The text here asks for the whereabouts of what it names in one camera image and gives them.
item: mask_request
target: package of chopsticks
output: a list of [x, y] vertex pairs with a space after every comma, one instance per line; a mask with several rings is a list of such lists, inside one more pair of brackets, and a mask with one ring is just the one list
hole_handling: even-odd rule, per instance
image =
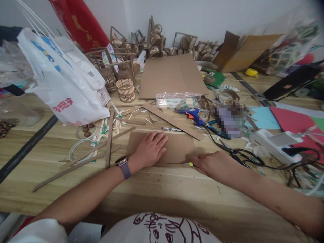
[[201, 94], [195, 93], [160, 93], [156, 95], [155, 107], [158, 109], [197, 108]]

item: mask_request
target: glue gun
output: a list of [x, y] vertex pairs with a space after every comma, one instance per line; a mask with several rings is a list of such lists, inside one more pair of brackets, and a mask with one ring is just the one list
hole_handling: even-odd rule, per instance
[[179, 114], [182, 115], [188, 115], [188, 119], [194, 119], [194, 121], [196, 122], [196, 125], [198, 127], [201, 127], [204, 124], [204, 121], [199, 117], [198, 113], [199, 113], [199, 109], [195, 108], [195, 109], [179, 109], [175, 112], [178, 112]]

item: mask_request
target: white power strip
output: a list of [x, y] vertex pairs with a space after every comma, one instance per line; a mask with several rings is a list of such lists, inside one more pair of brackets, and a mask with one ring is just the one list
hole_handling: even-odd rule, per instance
[[271, 141], [268, 140], [273, 134], [265, 129], [259, 129], [251, 133], [251, 137], [257, 141], [261, 146], [265, 147], [269, 153], [276, 157], [283, 164], [292, 164], [301, 161], [302, 156], [296, 154], [294, 156], [289, 156], [282, 149], [289, 148], [288, 146], [277, 147]]

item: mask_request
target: smartwatch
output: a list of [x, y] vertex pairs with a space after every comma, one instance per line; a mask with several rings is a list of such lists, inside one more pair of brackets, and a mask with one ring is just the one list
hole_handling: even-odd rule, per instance
[[131, 171], [129, 170], [128, 165], [127, 165], [127, 159], [128, 159], [127, 156], [123, 156], [123, 157], [117, 159], [115, 162], [115, 165], [119, 166], [121, 168], [121, 171], [124, 174], [125, 180], [127, 180], [132, 175]]

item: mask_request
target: white t-shirt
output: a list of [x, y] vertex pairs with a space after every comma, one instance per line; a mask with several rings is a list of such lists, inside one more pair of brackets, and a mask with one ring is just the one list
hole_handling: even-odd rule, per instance
[[[9, 243], [67, 243], [65, 229], [56, 219], [36, 221], [13, 237]], [[112, 227], [100, 243], [221, 243], [199, 223], [156, 213], [140, 213]]]

